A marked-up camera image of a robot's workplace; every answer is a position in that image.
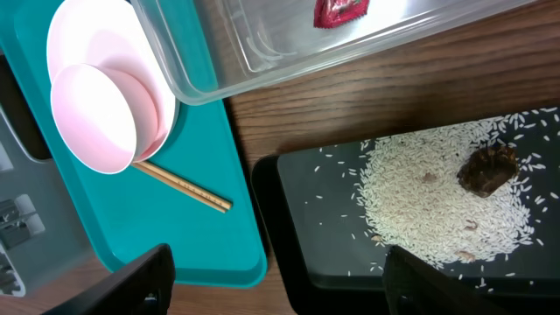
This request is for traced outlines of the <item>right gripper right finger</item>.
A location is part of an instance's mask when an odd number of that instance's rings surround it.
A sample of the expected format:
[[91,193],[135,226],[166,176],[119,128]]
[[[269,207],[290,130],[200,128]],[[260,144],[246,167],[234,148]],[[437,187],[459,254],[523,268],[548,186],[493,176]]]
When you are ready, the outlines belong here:
[[398,246],[391,247],[388,252],[382,283],[392,315],[508,313]]

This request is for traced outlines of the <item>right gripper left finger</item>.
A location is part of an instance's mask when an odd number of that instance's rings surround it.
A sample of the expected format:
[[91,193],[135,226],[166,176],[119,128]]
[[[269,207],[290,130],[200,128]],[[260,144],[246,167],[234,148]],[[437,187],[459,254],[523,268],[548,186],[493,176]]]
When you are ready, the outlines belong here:
[[176,270],[172,251],[158,244],[133,262],[81,294],[53,307],[46,315],[166,315]]

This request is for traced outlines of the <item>white rice pile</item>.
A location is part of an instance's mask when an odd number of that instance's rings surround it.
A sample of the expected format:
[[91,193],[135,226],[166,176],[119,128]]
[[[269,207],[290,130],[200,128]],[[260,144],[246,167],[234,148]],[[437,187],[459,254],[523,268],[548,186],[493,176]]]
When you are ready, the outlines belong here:
[[[399,246],[437,270],[510,254],[529,238],[528,212],[513,195],[517,151],[475,139],[486,119],[367,139],[374,148],[359,173],[359,194],[374,240]],[[461,166],[477,150],[507,146],[519,173],[481,198],[460,184]]]

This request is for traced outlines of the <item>wooden chopsticks pair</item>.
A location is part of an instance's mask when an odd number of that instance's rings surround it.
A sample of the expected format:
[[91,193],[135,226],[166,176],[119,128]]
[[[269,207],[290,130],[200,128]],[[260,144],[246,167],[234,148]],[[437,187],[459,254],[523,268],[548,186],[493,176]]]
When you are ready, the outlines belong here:
[[150,162],[143,161],[133,163],[132,166],[139,171],[157,179],[169,187],[215,209],[221,213],[226,213],[231,209],[233,203],[222,197],[199,187],[186,179],[183,179],[169,171],[166,171]]

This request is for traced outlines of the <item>brown food scrap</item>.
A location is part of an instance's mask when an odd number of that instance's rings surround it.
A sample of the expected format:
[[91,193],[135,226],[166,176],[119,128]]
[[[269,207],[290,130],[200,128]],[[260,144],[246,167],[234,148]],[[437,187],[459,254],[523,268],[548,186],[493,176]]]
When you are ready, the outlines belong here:
[[458,183],[481,198],[491,196],[519,173],[516,151],[507,146],[476,150],[458,171]]

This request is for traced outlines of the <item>small pink bowl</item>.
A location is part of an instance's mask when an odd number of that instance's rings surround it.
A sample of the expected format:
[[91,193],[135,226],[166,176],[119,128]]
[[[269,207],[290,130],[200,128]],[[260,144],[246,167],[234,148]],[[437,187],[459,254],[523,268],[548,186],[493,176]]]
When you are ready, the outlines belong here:
[[156,106],[133,76],[88,64],[67,66],[55,76],[52,117],[66,147],[88,168],[124,171],[158,134]]

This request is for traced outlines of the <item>red snack wrapper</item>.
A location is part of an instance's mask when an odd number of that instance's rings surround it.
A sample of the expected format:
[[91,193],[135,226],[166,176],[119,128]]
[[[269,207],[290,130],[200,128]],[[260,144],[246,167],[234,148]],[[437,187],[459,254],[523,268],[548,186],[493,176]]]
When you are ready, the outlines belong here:
[[361,18],[368,12],[369,0],[317,0],[313,26],[332,29]]

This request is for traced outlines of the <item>teal plastic tray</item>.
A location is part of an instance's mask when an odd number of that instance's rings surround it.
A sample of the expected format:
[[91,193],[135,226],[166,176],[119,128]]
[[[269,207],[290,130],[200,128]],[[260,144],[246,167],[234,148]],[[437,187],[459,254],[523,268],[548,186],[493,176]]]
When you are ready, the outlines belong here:
[[100,261],[108,270],[119,270],[166,243],[179,284],[259,284],[267,258],[223,103],[182,106],[171,139],[154,163],[229,200],[227,212],[136,169],[117,175],[89,170],[63,144],[50,112],[46,39],[57,8],[55,1],[2,2],[1,47]]

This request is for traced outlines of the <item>black plastic tray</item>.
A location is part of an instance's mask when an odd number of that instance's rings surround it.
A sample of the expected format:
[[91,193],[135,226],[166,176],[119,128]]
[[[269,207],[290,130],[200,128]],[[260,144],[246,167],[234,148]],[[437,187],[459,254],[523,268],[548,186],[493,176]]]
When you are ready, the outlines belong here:
[[[528,239],[510,254],[441,270],[512,314],[559,311],[559,110],[483,121],[475,139],[514,147],[513,195],[528,212]],[[371,140],[261,159],[251,175],[284,287],[299,314],[385,314],[388,246],[375,242],[359,194]]]

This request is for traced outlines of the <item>clear plastic bin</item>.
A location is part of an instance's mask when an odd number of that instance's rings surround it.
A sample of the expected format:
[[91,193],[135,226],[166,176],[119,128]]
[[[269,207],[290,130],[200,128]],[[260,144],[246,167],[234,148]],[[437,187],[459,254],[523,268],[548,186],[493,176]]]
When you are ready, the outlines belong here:
[[201,105],[263,88],[529,4],[370,0],[367,14],[313,26],[314,0],[132,0],[171,91]]

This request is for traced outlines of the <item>large white plate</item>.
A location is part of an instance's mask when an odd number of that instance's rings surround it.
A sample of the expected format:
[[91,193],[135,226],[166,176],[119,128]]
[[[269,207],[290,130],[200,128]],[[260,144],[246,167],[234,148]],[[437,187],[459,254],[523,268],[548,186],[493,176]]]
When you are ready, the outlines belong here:
[[151,158],[172,133],[179,101],[165,80],[130,3],[66,0],[55,11],[46,41],[49,78],[67,66],[86,63],[122,71],[139,80],[157,112],[157,135],[139,157]]

